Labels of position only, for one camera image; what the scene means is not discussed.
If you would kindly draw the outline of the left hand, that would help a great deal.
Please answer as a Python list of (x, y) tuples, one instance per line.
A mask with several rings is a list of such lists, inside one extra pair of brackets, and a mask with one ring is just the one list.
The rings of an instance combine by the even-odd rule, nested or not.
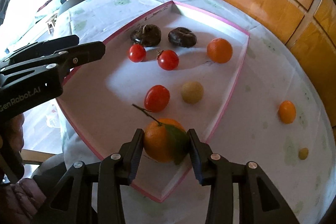
[(24, 114), (19, 114), (1, 124), (1, 147), (5, 141), (14, 153), (21, 152), (25, 143), (23, 137), (24, 121)]

